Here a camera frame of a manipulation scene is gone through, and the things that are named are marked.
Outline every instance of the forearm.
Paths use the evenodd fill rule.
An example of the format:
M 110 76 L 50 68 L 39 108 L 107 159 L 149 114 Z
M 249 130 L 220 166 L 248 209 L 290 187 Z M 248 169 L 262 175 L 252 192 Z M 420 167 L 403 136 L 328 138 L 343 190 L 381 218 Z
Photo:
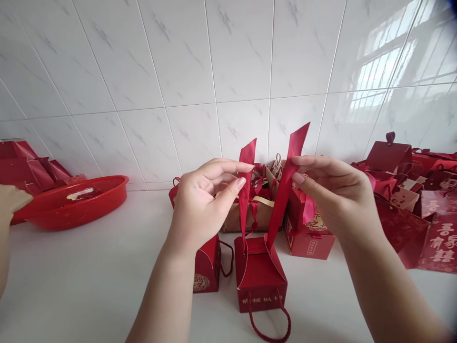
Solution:
M 176 253 L 165 242 L 126 343 L 189 340 L 195 254 Z
M 10 267 L 10 248 L 8 236 L 12 214 L 0 214 L 0 299 L 6 288 L 8 269 Z
M 340 241 L 376 343 L 451 341 L 450 331 L 421 296 L 384 235 Z

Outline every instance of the hand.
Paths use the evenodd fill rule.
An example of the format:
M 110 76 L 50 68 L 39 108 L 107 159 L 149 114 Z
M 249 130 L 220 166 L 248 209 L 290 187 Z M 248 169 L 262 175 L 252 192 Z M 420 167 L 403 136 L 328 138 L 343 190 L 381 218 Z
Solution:
M 33 197 L 15 186 L 0 185 L 0 219 L 11 221 L 13 213 L 33 200 Z
M 166 244 L 195 254 L 224 223 L 239 190 L 246 183 L 232 173 L 249 172 L 253 165 L 213 159 L 182 176 Z
M 292 161 L 300 166 L 293 181 L 314 199 L 322 221 L 338 239 L 384 236 L 370 181 L 362 171 L 326 156 L 297 156 Z

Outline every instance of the plastic basket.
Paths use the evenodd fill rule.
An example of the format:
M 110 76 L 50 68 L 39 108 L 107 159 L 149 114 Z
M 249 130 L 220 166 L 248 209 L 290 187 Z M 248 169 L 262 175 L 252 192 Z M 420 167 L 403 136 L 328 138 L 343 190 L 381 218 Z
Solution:
M 48 231 L 72 229 L 112 212 L 127 198 L 127 176 L 107 176 L 57 188 L 36 196 L 16 218 L 25 219 Z M 67 196 L 93 187 L 101 194 L 73 201 Z

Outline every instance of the white countertop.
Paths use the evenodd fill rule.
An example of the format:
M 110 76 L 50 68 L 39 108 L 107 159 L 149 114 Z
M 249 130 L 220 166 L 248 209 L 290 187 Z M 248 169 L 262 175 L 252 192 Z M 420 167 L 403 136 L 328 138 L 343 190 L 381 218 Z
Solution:
M 13 227 L 0 342 L 124 342 L 171 216 L 168 191 L 129 192 L 115 212 L 76 229 Z M 237 234 L 220 237 L 233 244 Z M 372 341 L 338 242 L 327 261 L 290 256 L 283 232 L 275 246 L 288 278 L 289 342 Z M 455 325 L 457 275 L 410 273 L 443 321 Z M 190 342 L 262 342 L 249 314 L 238 311 L 235 278 L 221 275 L 218 293 L 194 295 Z M 276 337 L 287 327 L 280 310 L 255 313 L 254 320 L 263 333 Z

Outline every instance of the red rope handle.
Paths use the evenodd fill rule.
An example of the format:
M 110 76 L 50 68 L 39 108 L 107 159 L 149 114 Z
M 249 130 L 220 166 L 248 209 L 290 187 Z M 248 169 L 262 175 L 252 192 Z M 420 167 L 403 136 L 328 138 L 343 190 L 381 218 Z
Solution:
M 232 274 L 232 270 L 233 270 L 233 258 L 234 258 L 234 255 L 233 255 L 233 248 L 232 248 L 229 244 L 227 244 L 227 243 L 225 243 L 225 242 L 223 242 L 223 241 L 221 241 L 221 240 L 219 240 L 219 243 L 222 243 L 223 245 L 229 247 L 230 250 L 232 250 L 232 260 L 230 261 L 230 271 L 229 271 L 227 274 L 225 274 L 224 268 L 222 268 L 222 264 L 221 264 L 221 263 L 219 264 L 219 266 L 220 266 L 220 271 L 222 272 L 222 275 L 223 275 L 224 277 L 228 277 L 230 274 Z
M 292 322 L 290 320 L 290 315 L 289 313 L 287 312 L 287 310 L 284 308 L 284 305 L 282 304 L 282 301 L 281 301 L 281 297 L 279 296 L 279 290 L 276 289 L 276 295 L 278 297 L 278 300 L 279 300 L 279 305 L 281 307 L 281 310 L 285 313 L 285 315 L 287 316 L 287 332 L 286 332 L 286 335 L 282 338 L 271 338 L 271 337 L 268 337 L 264 334 L 262 334 L 258 328 L 256 327 L 256 325 L 254 324 L 254 318 L 252 317 L 252 309 L 251 309 L 251 292 L 249 292 L 249 317 L 251 318 L 251 325 L 252 327 L 254 328 L 254 331 L 256 332 L 256 334 L 261 338 L 263 339 L 264 341 L 266 342 L 269 342 L 269 343 L 284 343 L 287 341 L 287 339 L 289 339 L 289 336 L 290 336 L 290 330 L 291 330 L 291 326 L 292 326 Z

